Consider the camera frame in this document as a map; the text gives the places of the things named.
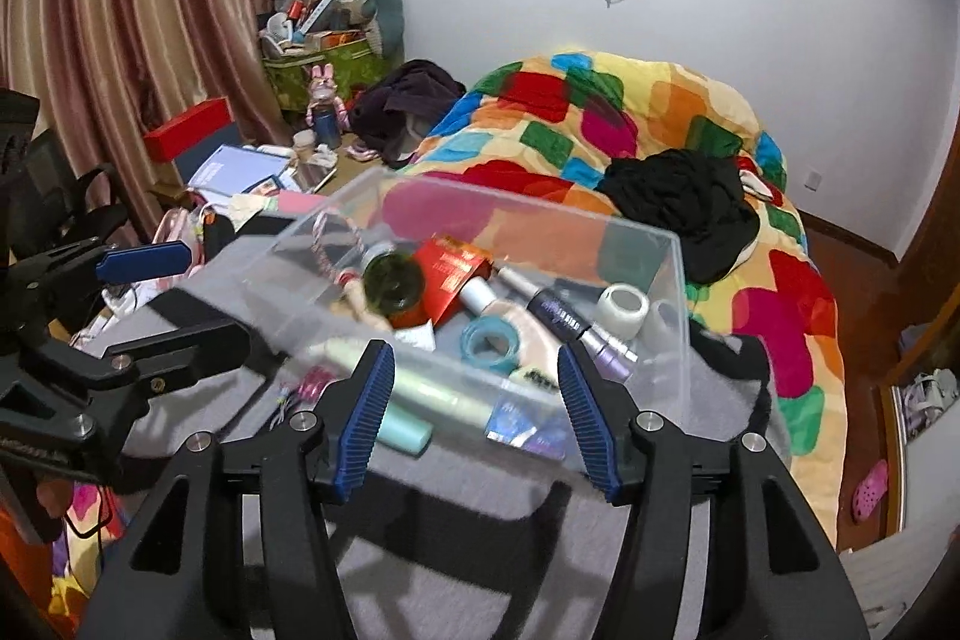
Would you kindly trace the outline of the mint green tube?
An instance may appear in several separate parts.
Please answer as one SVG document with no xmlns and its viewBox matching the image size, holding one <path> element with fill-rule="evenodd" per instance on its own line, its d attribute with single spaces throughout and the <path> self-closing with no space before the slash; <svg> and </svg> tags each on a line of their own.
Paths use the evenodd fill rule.
<svg viewBox="0 0 960 640">
<path fill-rule="evenodd" d="M 395 403 L 387 404 L 377 442 L 398 453 L 420 458 L 433 440 L 433 426 Z"/>
</svg>

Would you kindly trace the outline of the long pale green tube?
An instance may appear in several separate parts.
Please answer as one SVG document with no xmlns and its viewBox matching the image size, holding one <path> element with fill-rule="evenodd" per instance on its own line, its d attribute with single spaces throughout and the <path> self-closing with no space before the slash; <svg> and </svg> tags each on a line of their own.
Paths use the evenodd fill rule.
<svg viewBox="0 0 960 640">
<path fill-rule="evenodd" d="M 329 362 L 338 369 L 353 370 L 368 343 L 358 338 L 329 338 L 306 347 L 306 356 L 317 362 Z M 493 406 L 483 399 L 454 390 L 452 386 L 418 374 L 410 362 L 395 358 L 394 395 L 407 403 L 418 404 L 433 414 L 457 420 L 483 431 L 493 414 Z"/>
</svg>

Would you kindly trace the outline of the blue white card pack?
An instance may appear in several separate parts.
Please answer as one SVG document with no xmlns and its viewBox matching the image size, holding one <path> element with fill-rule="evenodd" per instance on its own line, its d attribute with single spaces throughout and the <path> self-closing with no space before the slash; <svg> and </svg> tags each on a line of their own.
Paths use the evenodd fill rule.
<svg viewBox="0 0 960 640">
<path fill-rule="evenodd" d="M 485 437 L 551 461 L 565 461 L 571 443 L 565 416 L 556 411 L 542 413 L 516 401 L 501 401 L 494 406 L 485 425 Z"/>
</svg>

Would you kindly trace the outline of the beige cosmetic tube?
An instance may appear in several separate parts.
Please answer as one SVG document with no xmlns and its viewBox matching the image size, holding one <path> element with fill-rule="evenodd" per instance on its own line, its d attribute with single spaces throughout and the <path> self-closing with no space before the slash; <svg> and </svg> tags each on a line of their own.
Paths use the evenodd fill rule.
<svg viewBox="0 0 960 640">
<path fill-rule="evenodd" d="M 460 333 L 460 354 L 467 364 L 537 388 L 556 388 L 560 343 L 534 315 L 503 299 L 483 278 L 460 289 L 459 301 L 470 315 Z"/>
</svg>

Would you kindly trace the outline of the beige red-capped tube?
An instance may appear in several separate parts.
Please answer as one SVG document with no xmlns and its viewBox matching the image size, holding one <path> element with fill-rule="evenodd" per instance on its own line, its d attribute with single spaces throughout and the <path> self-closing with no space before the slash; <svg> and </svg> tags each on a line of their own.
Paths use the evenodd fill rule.
<svg viewBox="0 0 960 640">
<path fill-rule="evenodd" d="M 340 271 L 335 282 L 342 289 L 342 298 L 347 302 L 348 308 L 352 310 L 353 317 L 358 323 L 363 323 L 373 330 L 391 333 L 391 322 L 371 307 L 364 292 L 363 280 L 354 269 Z"/>
</svg>

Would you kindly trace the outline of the blue tape roll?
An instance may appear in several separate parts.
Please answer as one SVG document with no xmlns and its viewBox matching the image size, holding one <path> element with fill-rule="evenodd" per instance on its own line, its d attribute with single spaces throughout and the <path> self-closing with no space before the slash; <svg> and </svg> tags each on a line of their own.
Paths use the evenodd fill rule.
<svg viewBox="0 0 960 640">
<path fill-rule="evenodd" d="M 519 331 L 496 315 L 473 319 L 459 338 L 460 356 L 466 364 L 498 375 L 509 375 L 519 367 L 519 346 Z"/>
</svg>

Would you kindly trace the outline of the olive green small box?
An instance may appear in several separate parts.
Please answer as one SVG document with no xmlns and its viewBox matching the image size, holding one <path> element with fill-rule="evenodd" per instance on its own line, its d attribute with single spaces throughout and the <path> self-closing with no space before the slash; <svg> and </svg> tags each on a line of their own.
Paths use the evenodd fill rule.
<svg viewBox="0 0 960 640">
<path fill-rule="evenodd" d="M 509 374 L 509 378 L 517 381 L 517 383 L 524 383 L 530 388 L 537 388 L 537 390 L 544 390 L 548 393 L 555 393 L 558 390 L 558 381 L 550 375 L 544 374 L 535 365 L 521 365 Z"/>
</svg>

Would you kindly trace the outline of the white tape roll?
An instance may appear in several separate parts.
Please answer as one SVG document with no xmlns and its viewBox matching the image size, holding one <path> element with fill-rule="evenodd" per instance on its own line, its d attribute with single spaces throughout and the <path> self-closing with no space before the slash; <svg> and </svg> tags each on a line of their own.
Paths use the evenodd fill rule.
<svg viewBox="0 0 960 640">
<path fill-rule="evenodd" d="M 643 328 L 649 307 L 649 298 L 638 287 L 610 284 L 597 299 L 594 321 L 620 341 L 631 341 Z"/>
</svg>

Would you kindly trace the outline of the amber jar green lid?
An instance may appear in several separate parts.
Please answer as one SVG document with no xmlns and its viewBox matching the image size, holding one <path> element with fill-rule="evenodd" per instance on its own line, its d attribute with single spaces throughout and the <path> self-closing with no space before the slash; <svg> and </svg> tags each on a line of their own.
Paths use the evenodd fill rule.
<svg viewBox="0 0 960 640">
<path fill-rule="evenodd" d="M 402 319 L 420 307 L 425 276 L 413 257 L 391 250 L 366 263 L 363 287 L 366 301 L 379 315 L 387 320 Z"/>
</svg>

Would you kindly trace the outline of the red foil packet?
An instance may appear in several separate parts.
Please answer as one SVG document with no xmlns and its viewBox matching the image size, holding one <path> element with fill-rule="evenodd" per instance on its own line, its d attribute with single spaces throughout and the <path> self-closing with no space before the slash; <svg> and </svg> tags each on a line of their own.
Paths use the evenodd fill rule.
<svg viewBox="0 0 960 640">
<path fill-rule="evenodd" d="M 439 234 L 423 242 L 413 259 L 425 280 L 423 312 L 434 326 L 443 325 L 459 312 L 462 287 L 472 278 L 488 280 L 493 262 L 487 250 Z"/>
</svg>

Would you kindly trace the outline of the red flat box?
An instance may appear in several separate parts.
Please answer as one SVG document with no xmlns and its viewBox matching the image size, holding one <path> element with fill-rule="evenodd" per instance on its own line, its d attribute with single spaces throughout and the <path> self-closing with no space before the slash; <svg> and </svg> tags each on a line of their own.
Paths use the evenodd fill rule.
<svg viewBox="0 0 960 640">
<path fill-rule="evenodd" d="M 213 97 L 148 131 L 143 136 L 143 144 L 151 161 L 172 163 L 183 152 L 228 127 L 231 122 L 228 101 L 224 97 Z"/>
</svg>

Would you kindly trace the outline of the black clothing on bed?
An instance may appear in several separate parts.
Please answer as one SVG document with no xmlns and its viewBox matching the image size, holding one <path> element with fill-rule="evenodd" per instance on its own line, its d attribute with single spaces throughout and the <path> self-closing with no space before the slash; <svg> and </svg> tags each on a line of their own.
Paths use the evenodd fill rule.
<svg viewBox="0 0 960 640">
<path fill-rule="evenodd" d="M 754 252 L 760 216 L 747 203 L 734 158 L 667 149 L 612 159 L 596 185 L 628 221 L 679 237 L 689 283 L 711 286 Z"/>
</svg>

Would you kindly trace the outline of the pink croc shoe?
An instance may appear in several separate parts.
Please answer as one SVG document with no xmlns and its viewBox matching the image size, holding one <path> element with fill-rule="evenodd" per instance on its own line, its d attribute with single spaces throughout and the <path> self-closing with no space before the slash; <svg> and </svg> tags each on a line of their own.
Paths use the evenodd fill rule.
<svg viewBox="0 0 960 640">
<path fill-rule="evenodd" d="M 869 520 L 889 492 L 889 462 L 876 461 L 866 476 L 854 487 L 851 495 L 851 516 L 856 523 Z"/>
</svg>

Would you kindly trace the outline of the dark purple clothes pile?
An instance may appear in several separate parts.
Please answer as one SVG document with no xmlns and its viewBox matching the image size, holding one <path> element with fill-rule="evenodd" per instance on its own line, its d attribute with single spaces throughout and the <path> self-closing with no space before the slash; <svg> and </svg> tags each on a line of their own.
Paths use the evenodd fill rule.
<svg viewBox="0 0 960 640">
<path fill-rule="evenodd" d="M 415 58 L 361 92 L 348 110 L 350 128 L 387 167 L 402 169 L 466 92 L 443 67 Z"/>
</svg>

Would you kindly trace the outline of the grey neck pillow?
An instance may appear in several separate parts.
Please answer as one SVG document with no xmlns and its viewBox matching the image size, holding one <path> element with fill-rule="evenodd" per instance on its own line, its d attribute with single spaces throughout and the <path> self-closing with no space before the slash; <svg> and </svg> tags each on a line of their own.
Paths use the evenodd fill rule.
<svg viewBox="0 0 960 640">
<path fill-rule="evenodd" d="M 335 0 L 347 13 L 348 25 L 363 29 L 377 57 L 395 60 L 404 50 L 404 3 L 402 0 Z"/>
</svg>

